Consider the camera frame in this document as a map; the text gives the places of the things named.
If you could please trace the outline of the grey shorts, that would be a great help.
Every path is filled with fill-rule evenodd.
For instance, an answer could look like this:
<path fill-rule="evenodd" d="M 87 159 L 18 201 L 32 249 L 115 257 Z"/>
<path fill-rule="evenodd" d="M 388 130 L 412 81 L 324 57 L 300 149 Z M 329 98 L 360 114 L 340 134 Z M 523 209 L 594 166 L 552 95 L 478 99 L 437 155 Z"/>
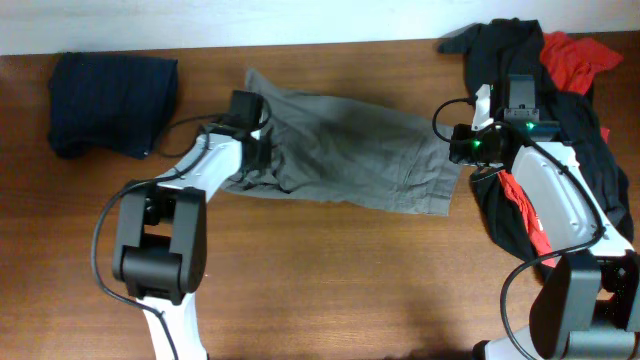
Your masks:
<path fill-rule="evenodd" d="M 281 88 L 255 69 L 247 71 L 245 88 L 271 109 L 261 131 L 272 143 L 271 162 L 227 179 L 225 191 L 448 215 L 461 171 L 442 140 L 451 127 L 349 98 Z"/>

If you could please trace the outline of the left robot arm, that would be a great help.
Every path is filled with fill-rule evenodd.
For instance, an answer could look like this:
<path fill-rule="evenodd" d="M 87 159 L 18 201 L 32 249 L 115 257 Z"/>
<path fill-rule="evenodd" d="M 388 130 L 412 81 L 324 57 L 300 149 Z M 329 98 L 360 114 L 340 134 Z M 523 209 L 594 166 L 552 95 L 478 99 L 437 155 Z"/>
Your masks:
<path fill-rule="evenodd" d="M 207 203 L 230 177 L 265 167 L 271 117 L 264 96 L 236 90 L 230 108 L 208 117 L 177 164 L 127 184 L 121 195 L 112 273 L 142 310 L 158 359 L 206 359 L 196 291 L 207 261 Z"/>

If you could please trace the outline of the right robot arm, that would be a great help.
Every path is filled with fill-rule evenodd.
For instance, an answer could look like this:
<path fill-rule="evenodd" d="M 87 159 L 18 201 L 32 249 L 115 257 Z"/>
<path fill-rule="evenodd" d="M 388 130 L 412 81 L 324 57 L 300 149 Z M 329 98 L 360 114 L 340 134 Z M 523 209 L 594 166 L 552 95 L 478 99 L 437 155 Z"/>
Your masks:
<path fill-rule="evenodd" d="M 638 358 L 639 255 L 597 203 L 559 124 L 541 119 L 533 77 L 512 75 L 504 91 L 483 84 L 465 101 L 475 113 L 449 137 L 451 161 L 510 172 L 556 263 L 528 325 L 477 343 L 473 358 Z"/>

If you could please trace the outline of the black shirt with white print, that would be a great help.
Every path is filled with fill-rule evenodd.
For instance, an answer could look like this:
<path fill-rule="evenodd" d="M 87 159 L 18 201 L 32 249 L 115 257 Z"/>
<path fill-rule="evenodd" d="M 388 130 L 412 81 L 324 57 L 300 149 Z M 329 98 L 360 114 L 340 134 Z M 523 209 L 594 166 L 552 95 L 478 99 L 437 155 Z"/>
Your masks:
<path fill-rule="evenodd" d="M 532 76 L 542 119 L 559 122 L 559 137 L 574 148 L 580 171 L 599 205 L 616 230 L 632 241 L 629 180 L 616 163 L 607 144 L 608 136 L 593 109 L 593 83 L 586 95 L 560 90 L 540 60 L 544 34 L 536 20 L 495 19 L 470 26 L 443 41 L 437 50 L 464 57 L 465 85 L 471 94 L 483 84 L 498 87 L 511 75 Z M 521 212 L 506 198 L 499 172 L 473 174 L 472 191 L 491 240 L 509 254 L 531 261 L 535 259 L 534 251 L 525 248 L 527 235 Z"/>

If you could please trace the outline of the red shirt with white print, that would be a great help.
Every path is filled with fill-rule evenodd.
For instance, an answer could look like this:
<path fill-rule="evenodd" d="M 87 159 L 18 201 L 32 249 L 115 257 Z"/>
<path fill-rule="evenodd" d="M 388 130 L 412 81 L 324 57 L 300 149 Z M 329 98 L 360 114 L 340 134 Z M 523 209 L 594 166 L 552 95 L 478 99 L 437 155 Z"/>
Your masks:
<path fill-rule="evenodd" d="M 595 76 L 614 69 L 623 62 L 624 57 L 592 38 L 573 40 L 563 32 L 554 32 L 544 34 L 540 60 L 560 90 L 586 95 Z M 506 198 L 521 212 L 527 235 L 525 248 L 534 251 L 534 258 L 550 253 L 549 239 L 521 186 L 505 170 L 498 173 L 498 178 Z"/>

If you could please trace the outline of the folded navy blue garment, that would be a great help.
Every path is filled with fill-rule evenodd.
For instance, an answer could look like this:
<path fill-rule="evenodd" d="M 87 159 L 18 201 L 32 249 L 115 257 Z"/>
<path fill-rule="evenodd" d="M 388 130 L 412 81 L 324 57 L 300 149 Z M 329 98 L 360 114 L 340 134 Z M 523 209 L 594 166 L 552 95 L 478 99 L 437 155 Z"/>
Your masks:
<path fill-rule="evenodd" d="M 48 83 L 48 141 L 61 158 L 95 147 L 143 159 L 174 114 L 178 61 L 65 53 Z"/>

